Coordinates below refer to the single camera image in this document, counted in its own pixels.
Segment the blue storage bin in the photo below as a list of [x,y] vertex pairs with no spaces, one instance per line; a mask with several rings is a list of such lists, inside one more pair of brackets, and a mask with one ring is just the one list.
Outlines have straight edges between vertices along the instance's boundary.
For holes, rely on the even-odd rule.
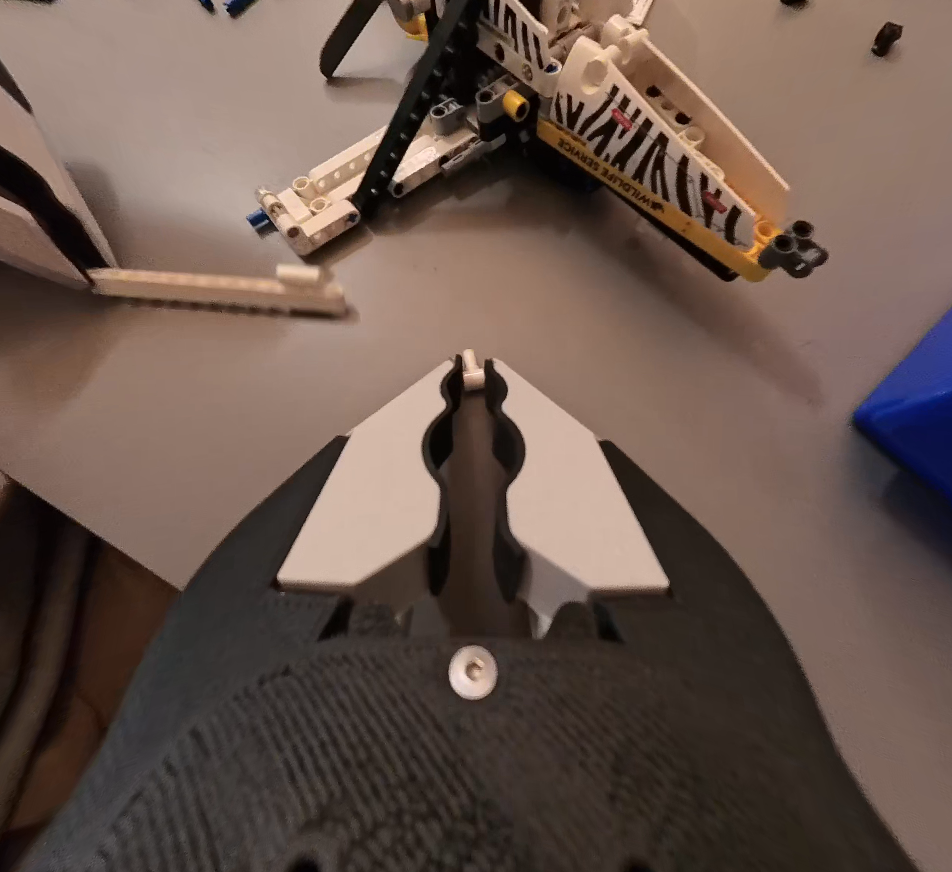
[[951,499],[951,312],[947,311],[852,414],[893,463]]

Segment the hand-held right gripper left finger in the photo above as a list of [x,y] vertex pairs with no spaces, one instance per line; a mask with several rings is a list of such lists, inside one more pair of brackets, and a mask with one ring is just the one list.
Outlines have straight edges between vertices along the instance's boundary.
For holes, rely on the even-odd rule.
[[454,357],[351,430],[277,573],[280,588],[355,601],[441,593],[450,547],[441,467],[462,393]]

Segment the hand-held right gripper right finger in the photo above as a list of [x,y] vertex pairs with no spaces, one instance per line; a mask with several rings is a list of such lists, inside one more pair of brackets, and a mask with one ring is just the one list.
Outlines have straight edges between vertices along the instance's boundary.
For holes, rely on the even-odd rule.
[[492,451],[506,479],[493,564],[542,638],[565,604],[664,595],[670,582],[600,440],[500,360],[484,365]]

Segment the long white lego beam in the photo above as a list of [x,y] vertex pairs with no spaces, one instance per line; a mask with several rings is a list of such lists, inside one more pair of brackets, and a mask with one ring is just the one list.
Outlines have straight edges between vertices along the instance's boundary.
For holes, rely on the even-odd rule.
[[95,293],[125,300],[328,317],[349,310],[331,271],[300,264],[280,264],[269,278],[118,268],[90,270],[88,278]]

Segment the white zebra lego helicopter model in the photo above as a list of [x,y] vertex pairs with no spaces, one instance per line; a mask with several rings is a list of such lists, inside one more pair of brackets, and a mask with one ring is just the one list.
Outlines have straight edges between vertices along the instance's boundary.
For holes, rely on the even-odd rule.
[[331,79],[387,4],[418,60],[386,128],[247,221],[307,257],[439,176],[510,149],[604,187],[721,280],[804,278],[828,251],[788,185],[635,23],[633,0],[351,0],[321,51]]

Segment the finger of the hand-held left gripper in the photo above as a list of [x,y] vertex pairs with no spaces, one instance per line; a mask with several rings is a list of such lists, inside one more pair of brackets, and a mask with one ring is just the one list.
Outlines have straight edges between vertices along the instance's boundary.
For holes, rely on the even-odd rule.
[[51,186],[54,196],[75,217],[82,229],[80,262],[76,263],[57,242],[59,231],[52,225],[43,226],[39,220],[14,198],[5,186],[1,189],[1,260],[19,271],[63,286],[90,291],[92,283],[87,271],[96,268],[96,262],[85,261],[84,255],[96,250],[96,222],[70,174],[56,174]]
[[5,65],[1,66],[1,262],[19,271],[118,266],[106,236]]

